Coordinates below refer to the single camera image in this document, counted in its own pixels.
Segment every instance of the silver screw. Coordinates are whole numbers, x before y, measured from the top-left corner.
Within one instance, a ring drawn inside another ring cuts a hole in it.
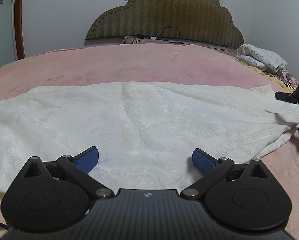
[[[187,188],[183,191],[183,193],[184,193],[184,195],[186,195],[188,197],[195,197],[199,194],[199,191],[194,188]]]
[[[96,195],[100,197],[108,197],[112,192],[108,188],[100,188],[96,190]]]

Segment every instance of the pink bedsheet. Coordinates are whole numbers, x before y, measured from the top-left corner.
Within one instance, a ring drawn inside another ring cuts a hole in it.
[[[84,86],[121,81],[281,87],[228,56],[196,45],[130,44],[58,50],[0,69],[0,100],[37,86]],[[286,230],[299,239],[299,136],[263,157],[293,203]]]

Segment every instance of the cloud-shaped headboard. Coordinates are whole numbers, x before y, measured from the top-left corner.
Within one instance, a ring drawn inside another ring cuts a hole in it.
[[[219,0],[128,0],[125,6],[99,16],[86,40],[105,37],[158,36],[167,26],[179,29],[180,39],[203,41],[237,49],[244,44],[230,12]],[[167,28],[160,37],[178,38]]]

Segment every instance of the folded blanket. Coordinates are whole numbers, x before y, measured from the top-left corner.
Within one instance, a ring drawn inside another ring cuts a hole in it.
[[[275,100],[270,85],[38,87],[0,101],[0,192],[29,157],[54,161],[91,146],[100,158],[89,175],[115,192],[180,190],[201,177],[195,148],[246,163],[286,143],[298,124],[299,105]]]
[[[283,78],[291,79],[292,77],[288,72],[287,62],[273,51],[260,49],[251,44],[243,44],[237,49],[237,52],[240,54],[236,55],[236,58],[249,66],[257,67],[262,71],[268,70]]]

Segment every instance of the bed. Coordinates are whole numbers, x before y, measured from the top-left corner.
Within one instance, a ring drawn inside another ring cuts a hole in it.
[[[274,91],[285,91],[264,75],[213,49],[197,45],[125,44],[58,50],[8,64],[0,69],[0,100],[43,85],[84,86],[122,81],[165,81],[245,89],[270,84]],[[298,133],[262,160],[292,200],[293,210],[286,230],[298,240]]]

